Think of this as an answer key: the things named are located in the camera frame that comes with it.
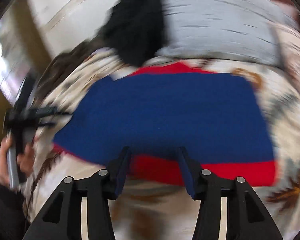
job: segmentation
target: bed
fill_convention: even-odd
[[[191,55],[189,58],[181,53],[176,58],[161,53],[145,62],[143,67],[182,62],[194,69],[242,76],[251,83],[268,125],[277,163],[275,183],[271,187],[255,187],[255,191],[283,238],[293,239],[300,231],[300,34],[293,24],[287,22],[271,24],[270,29],[278,39],[280,62],[260,62],[256,58],[246,60],[246,57],[235,60],[224,54],[213,58]],[[73,112],[93,83],[106,76],[119,79],[135,71],[136,67],[124,64],[113,50],[97,50],[56,87],[42,104]],[[81,179],[103,168],[64,152],[59,153],[57,158],[50,155],[55,133],[69,120],[70,117],[62,117],[57,120],[55,128],[37,132],[40,140],[35,145],[34,177],[43,172],[41,167],[47,163],[47,159],[51,165],[45,166],[45,174],[34,191],[30,207],[31,220],[64,177]],[[30,198],[32,184],[33,178],[28,179],[24,188],[27,199]],[[226,199],[223,198],[219,239],[225,239],[226,235],[225,207]],[[116,239],[189,239],[193,235],[198,210],[199,202],[192,201],[183,187],[134,178],[129,178],[122,196],[116,202],[110,202]],[[83,239],[87,239],[85,221],[86,205],[83,204]]]

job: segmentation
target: blue cloth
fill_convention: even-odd
[[[253,89],[227,73],[105,77],[90,88],[54,142],[107,165],[122,148],[176,160],[176,147],[203,163],[274,159]]]

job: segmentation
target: black sleeve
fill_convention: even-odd
[[[0,224],[6,228],[13,240],[22,240],[28,221],[23,214],[24,197],[20,192],[13,192],[0,185]]]

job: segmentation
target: gray handle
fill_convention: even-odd
[[[16,148],[12,146],[7,153],[7,164],[9,173],[9,186],[10,189],[16,189],[19,186],[19,174],[17,167]]]

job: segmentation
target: person's arm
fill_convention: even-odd
[[[0,224],[9,231],[13,240],[22,240],[29,226],[23,213],[24,197],[20,192],[9,189],[9,173],[7,166],[7,151],[12,145],[12,139],[3,139],[0,147]],[[19,154],[17,163],[20,170],[27,176],[32,173],[34,151],[27,145],[24,154]]]

